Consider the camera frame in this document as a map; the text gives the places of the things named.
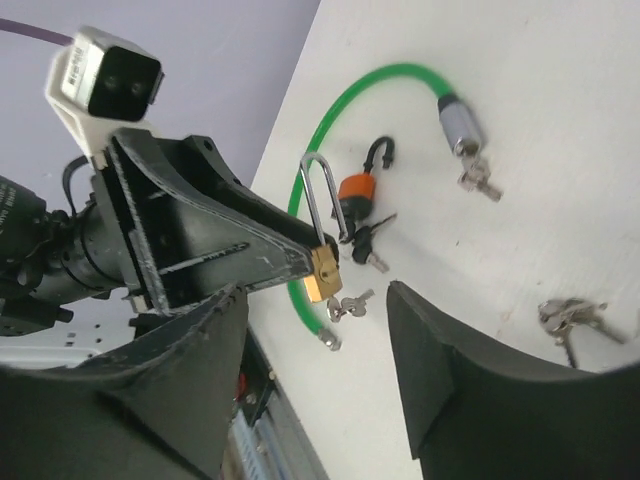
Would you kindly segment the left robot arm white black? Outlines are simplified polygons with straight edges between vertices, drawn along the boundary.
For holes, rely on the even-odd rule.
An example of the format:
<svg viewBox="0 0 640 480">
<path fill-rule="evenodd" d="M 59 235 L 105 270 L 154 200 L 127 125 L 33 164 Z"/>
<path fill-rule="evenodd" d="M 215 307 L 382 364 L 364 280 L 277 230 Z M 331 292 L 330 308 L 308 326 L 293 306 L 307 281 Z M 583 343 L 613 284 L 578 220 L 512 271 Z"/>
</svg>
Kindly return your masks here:
<svg viewBox="0 0 640 480">
<path fill-rule="evenodd" d="M 229 284 L 259 291 L 313 271 L 336 240 L 243 186 L 203 136 L 121 128 L 92 160 L 78 212 L 1 183 L 1 332 L 72 319 L 70 305 L 124 288 L 140 313 L 172 317 Z"/>
</svg>

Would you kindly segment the green cable bike lock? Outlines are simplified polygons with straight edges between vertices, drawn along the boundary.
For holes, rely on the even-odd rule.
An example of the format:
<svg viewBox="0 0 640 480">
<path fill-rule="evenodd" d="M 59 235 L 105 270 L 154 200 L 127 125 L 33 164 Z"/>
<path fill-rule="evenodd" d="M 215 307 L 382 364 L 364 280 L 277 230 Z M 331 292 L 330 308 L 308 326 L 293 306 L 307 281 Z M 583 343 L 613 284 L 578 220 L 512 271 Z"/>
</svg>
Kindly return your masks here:
<svg viewBox="0 0 640 480">
<path fill-rule="evenodd" d="M 473 119 L 469 109 L 456 95 L 453 87 L 441 75 L 434 70 L 414 63 L 390 64 L 373 70 L 349 86 L 332 104 L 329 110 L 317 126 L 307 151 L 317 152 L 319 148 L 343 110 L 360 94 L 368 88 L 385 80 L 408 77 L 425 84 L 437 97 L 437 108 L 439 122 L 446 137 L 452 154 L 462 159 L 464 157 L 480 157 L 482 149 L 482 135 Z M 291 191 L 287 212 L 296 217 L 298 215 L 301 199 L 305 198 L 303 182 L 298 172 Z M 348 239 L 341 244 L 351 246 L 356 230 L 362 225 L 368 225 L 366 219 L 358 222 L 354 227 L 348 228 Z M 291 303 L 304 323 L 306 328 L 314 334 L 326 347 L 332 351 L 341 348 L 341 340 L 338 336 L 316 317 L 302 282 L 290 282 L 287 285 Z"/>
</svg>

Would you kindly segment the small silver keys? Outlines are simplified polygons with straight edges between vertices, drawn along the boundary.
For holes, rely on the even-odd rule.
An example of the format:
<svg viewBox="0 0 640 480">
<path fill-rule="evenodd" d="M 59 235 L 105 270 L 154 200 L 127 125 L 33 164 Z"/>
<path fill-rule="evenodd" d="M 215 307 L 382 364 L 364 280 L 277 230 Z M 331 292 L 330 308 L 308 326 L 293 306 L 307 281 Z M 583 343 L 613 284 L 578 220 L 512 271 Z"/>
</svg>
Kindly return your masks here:
<svg viewBox="0 0 640 480">
<path fill-rule="evenodd" d="M 331 297 L 326 302 L 326 310 L 331 322 L 338 323 L 345 315 L 364 317 L 367 314 L 367 301 L 375 295 L 372 289 L 366 290 L 357 297 L 344 297 L 338 300 Z"/>
<path fill-rule="evenodd" d="M 628 338 L 603 317 L 607 308 L 606 302 L 595 303 L 579 297 L 549 299 L 537 307 L 538 322 L 555 344 L 564 349 L 569 366 L 577 369 L 579 363 L 571 341 L 576 327 L 588 327 L 616 344 L 628 342 Z"/>
</svg>

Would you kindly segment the black-headed key pair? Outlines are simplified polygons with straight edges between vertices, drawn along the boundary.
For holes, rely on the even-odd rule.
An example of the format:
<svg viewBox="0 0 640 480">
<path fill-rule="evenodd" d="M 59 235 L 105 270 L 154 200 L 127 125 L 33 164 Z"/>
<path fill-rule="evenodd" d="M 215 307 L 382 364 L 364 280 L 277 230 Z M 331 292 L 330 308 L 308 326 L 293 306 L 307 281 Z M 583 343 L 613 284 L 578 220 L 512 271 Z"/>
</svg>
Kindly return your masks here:
<svg viewBox="0 0 640 480">
<path fill-rule="evenodd" d="M 351 241 L 351 260 L 355 264 L 360 266 L 370 265 L 381 273 L 389 271 L 388 264 L 374 251 L 373 240 L 381 227 L 396 218 L 397 214 L 394 213 L 374 224 L 362 225 L 356 230 Z"/>
</svg>

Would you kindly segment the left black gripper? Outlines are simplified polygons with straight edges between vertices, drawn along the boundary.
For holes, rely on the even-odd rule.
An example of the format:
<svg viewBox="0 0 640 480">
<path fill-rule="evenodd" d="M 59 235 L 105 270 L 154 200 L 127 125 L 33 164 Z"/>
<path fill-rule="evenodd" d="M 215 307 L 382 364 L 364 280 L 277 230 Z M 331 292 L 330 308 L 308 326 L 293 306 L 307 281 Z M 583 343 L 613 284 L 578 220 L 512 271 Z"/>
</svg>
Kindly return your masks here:
<svg viewBox="0 0 640 480">
<path fill-rule="evenodd" d="M 119 128 L 102 154 L 76 217 L 36 204 L 34 299 L 66 305 L 125 288 L 177 315 L 229 284 L 254 292 L 302 279 L 314 249 L 338 250 L 331 235 L 243 186 L 208 137 Z"/>
</svg>

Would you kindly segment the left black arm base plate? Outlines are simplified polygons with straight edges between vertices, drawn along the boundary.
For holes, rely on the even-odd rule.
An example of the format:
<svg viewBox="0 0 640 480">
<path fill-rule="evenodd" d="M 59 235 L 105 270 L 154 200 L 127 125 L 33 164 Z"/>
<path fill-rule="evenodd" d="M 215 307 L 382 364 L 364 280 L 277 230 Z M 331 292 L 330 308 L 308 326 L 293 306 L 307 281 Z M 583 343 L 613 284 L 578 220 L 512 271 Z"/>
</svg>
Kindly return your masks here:
<svg viewBox="0 0 640 480">
<path fill-rule="evenodd" d="M 252 334 L 245 340 L 235 403 L 249 425 L 254 425 L 267 408 L 275 389 L 275 374 Z"/>
</svg>

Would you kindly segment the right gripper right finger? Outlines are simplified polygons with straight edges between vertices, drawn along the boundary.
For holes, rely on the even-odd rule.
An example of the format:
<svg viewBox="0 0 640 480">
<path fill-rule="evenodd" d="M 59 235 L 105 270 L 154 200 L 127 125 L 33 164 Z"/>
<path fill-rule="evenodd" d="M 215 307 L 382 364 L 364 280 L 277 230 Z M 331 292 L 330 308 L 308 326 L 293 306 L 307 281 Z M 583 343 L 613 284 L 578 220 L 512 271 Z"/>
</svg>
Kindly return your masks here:
<svg viewBox="0 0 640 480">
<path fill-rule="evenodd" d="M 639 367 L 591 373 L 507 346 L 400 281 L 388 330 L 426 479 L 635 479 Z"/>
</svg>

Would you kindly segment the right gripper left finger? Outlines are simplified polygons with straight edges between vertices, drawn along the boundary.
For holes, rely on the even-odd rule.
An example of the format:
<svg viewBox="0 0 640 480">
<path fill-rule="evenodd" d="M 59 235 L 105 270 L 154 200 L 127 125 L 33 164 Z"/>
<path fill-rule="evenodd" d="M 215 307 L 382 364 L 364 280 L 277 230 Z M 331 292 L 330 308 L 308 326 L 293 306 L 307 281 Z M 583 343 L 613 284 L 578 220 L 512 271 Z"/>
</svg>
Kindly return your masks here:
<svg viewBox="0 0 640 480">
<path fill-rule="evenodd" d="M 215 479 L 248 327 L 228 285 L 74 368 L 1 370 L 5 479 Z"/>
</svg>

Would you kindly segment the brass padlock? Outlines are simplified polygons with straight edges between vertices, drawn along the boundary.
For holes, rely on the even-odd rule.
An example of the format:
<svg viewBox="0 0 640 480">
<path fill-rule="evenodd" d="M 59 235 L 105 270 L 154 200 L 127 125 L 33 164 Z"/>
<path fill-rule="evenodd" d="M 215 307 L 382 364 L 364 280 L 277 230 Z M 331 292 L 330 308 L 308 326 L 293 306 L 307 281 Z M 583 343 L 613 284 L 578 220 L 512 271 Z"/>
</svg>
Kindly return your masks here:
<svg viewBox="0 0 640 480">
<path fill-rule="evenodd" d="M 322 228 L 317 202 L 310 178 L 310 166 L 316 162 L 321 167 L 325 182 L 332 201 L 333 209 L 339 227 L 339 241 L 348 239 L 348 228 L 338 198 L 338 189 L 331 167 L 326 158 L 317 152 L 306 153 L 300 161 L 299 173 L 303 182 L 304 194 L 307 200 L 312 225 L 315 229 L 320 245 L 311 251 L 313 270 L 303 279 L 304 288 L 311 303 L 319 303 L 338 293 L 342 287 L 342 279 L 336 254 L 328 244 Z"/>
</svg>

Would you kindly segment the orange black padlock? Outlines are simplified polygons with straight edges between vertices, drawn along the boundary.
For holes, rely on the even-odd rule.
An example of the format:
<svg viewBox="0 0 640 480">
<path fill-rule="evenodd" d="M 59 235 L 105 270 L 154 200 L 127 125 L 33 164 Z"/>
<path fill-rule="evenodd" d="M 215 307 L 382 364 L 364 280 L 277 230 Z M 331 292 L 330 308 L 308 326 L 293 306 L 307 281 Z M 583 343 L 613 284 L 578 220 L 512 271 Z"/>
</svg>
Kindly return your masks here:
<svg viewBox="0 0 640 480">
<path fill-rule="evenodd" d="M 377 138 L 369 147 L 362 172 L 346 177 L 339 186 L 339 205 L 349 228 L 368 218 L 373 211 L 376 191 L 373 169 L 381 147 L 382 169 L 388 170 L 395 160 L 395 140 L 385 135 Z"/>
</svg>

